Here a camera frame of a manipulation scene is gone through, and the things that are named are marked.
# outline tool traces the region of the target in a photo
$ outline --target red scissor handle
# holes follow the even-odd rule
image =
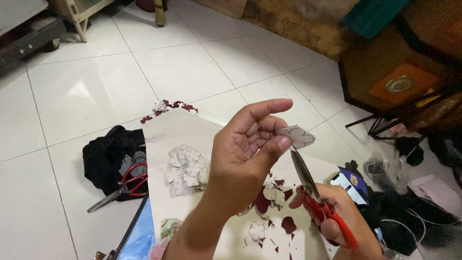
[[[135,181],[135,180],[139,180],[139,179],[143,179],[142,181],[140,181],[140,183],[138,183],[133,189],[130,190],[130,196],[134,196],[134,197],[137,197],[137,196],[144,196],[146,195],[146,192],[142,192],[142,193],[136,193],[134,191],[136,191],[136,189],[138,189],[141,185],[143,185],[143,183],[147,182],[147,173],[143,173],[141,175],[138,175],[136,177],[133,177],[129,180],[126,180],[127,176],[133,171],[133,169],[135,169],[136,167],[138,166],[147,166],[147,163],[145,162],[139,162],[139,163],[135,163],[133,164],[126,172],[125,174],[123,175],[122,177],[122,180],[120,181],[123,185],[127,185],[128,183],[132,182],[132,181]]]
[[[343,219],[335,212],[334,210],[330,209],[327,204],[324,202],[322,205],[319,205],[317,201],[315,201],[310,195],[306,195],[308,201],[310,203],[311,208],[315,212],[316,216],[319,218],[321,222],[324,221],[325,218],[330,218],[337,222],[339,225],[340,231],[343,234],[343,237],[348,244],[348,247],[351,248],[353,251],[358,250],[358,243],[356,242],[356,238],[354,238],[353,233],[348,228],[347,224],[343,221]]]

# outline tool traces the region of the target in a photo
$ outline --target scissor blade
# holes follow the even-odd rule
[[[317,202],[321,202],[319,198],[319,192],[316,188],[316,184],[310,174],[310,171],[308,170],[305,162],[303,161],[302,156],[297,150],[291,150],[291,156],[292,156],[292,161],[295,166],[295,169],[298,174],[298,178],[300,178],[300,181],[302,182],[302,185],[305,186],[305,188],[308,188],[313,194],[311,194],[312,198],[316,200]]]
[[[115,191],[115,192],[111,193],[110,195],[108,195],[107,197],[103,198],[102,200],[96,202],[96,204],[94,204],[89,209],[87,209],[87,213],[91,213],[91,212],[101,208],[102,206],[108,204],[109,202],[116,200],[119,196],[126,193],[127,191],[128,191],[127,187],[125,187],[125,185],[123,185],[122,188],[120,188],[120,190]]]

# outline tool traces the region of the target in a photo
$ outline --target person's left hand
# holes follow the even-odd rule
[[[202,203],[224,218],[252,203],[273,164],[292,144],[288,137],[276,134],[287,123],[270,114],[291,107],[291,99],[247,105],[215,135],[210,177]]]

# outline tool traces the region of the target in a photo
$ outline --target white tile floor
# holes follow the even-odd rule
[[[158,99],[225,125],[247,103],[288,97],[280,117],[318,137],[304,153],[343,166],[393,151],[367,136],[371,122],[345,129],[369,113],[343,101],[336,62],[188,0],[171,2],[163,28],[134,3],[117,8],[91,17],[88,43],[65,35],[0,78],[3,259],[86,260],[117,247],[140,201],[87,214],[104,195],[83,175],[82,148],[117,124],[139,129]],[[427,158],[450,182],[428,148]]]

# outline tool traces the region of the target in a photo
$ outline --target hand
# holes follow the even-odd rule
[[[367,225],[363,216],[359,212],[355,203],[342,186],[325,185],[316,183],[321,200],[334,209],[349,227],[358,243],[357,259],[381,259],[382,251],[377,239]],[[302,204],[308,211],[316,225],[321,227],[321,233],[327,240],[338,243],[341,247],[347,248],[347,243],[343,237],[339,225],[332,219],[326,219],[322,223],[316,217],[313,209],[308,202],[307,194],[302,191],[302,187],[296,188],[297,195],[289,204],[291,209],[296,209]]]
[[[287,123],[269,114],[291,107],[291,99],[247,105],[215,135],[209,182],[201,203],[226,220],[252,203],[273,164],[292,144],[288,137],[276,134]]]

